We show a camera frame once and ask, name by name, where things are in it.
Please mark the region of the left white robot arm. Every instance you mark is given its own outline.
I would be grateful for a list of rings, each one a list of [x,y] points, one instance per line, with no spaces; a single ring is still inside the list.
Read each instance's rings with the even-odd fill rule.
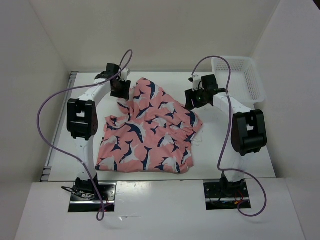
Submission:
[[[97,105],[107,94],[128,100],[131,86],[129,74],[128,68],[122,69],[119,65],[108,63],[106,70],[94,78],[92,86],[84,94],[67,102],[67,130],[74,139],[76,156],[84,168],[75,180],[75,191],[89,200],[96,199],[100,194],[93,151],[93,140],[99,128]]]

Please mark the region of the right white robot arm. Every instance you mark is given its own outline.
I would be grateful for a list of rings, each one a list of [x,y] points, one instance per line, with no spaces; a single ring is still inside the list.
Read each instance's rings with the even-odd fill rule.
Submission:
[[[192,88],[185,91],[187,110],[211,105],[228,117],[217,168],[221,171],[219,191],[230,197],[244,184],[247,161],[267,144],[264,113],[243,105],[226,88],[220,88],[214,74],[193,75],[188,80]]]

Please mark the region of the pink shark print shorts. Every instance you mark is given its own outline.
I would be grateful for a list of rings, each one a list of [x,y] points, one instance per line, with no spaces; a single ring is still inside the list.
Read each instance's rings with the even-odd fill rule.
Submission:
[[[203,125],[196,113],[146,78],[117,104],[123,115],[105,118],[96,170],[184,174],[194,166],[192,141]]]

